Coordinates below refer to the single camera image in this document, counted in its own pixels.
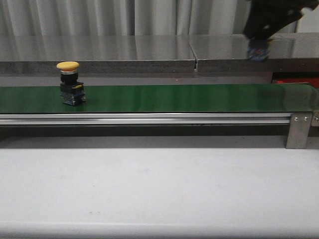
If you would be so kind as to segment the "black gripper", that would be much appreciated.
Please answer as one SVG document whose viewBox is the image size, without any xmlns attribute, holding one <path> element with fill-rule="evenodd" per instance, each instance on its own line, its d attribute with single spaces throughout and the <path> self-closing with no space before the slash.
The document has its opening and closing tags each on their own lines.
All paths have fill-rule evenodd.
<svg viewBox="0 0 319 239">
<path fill-rule="evenodd" d="M 317 0 L 252 0 L 243 34 L 249 40 L 265 40 L 303 17 L 302 10 L 315 10 Z"/>
</svg>

